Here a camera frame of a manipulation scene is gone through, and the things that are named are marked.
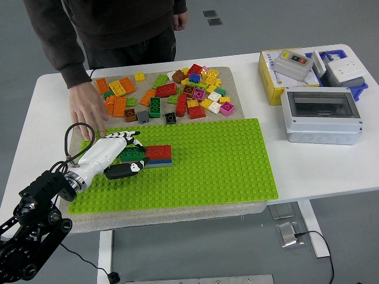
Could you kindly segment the person's left hand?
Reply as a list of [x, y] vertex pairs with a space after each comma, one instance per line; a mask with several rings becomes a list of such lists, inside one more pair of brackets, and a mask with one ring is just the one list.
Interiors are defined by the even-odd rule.
[[188, 22], [188, 12], [174, 15], [174, 30], [182, 31], [186, 28]]

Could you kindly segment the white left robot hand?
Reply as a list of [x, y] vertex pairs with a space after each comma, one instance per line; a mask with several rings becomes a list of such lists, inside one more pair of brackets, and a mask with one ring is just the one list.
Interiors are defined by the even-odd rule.
[[78, 167], [71, 168], [68, 176], [73, 177], [78, 183], [78, 192], [87, 190], [95, 175], [104, 173], [107, 179], [121, 179], [138, 174], [149, 162], [145, 157], [140, 161], [130, 164], [112, 165], [115, 158], [128, 145], [135, 145], [139, 150], [145, 152], [140, 141], [135, 136], [139, 131], [122, 131], [111, 133], [99, 139], [78, 161]]

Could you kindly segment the person's right hand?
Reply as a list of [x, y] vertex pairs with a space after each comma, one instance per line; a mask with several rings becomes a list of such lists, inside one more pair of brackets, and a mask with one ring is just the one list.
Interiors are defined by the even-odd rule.
[[101, 137], [105, 136], [104, 122], [109, 120], [109, 115], [100, 94], [90, 82], [69, 88], [69, 105], [73, 123], [86, 123], [97, 129]]

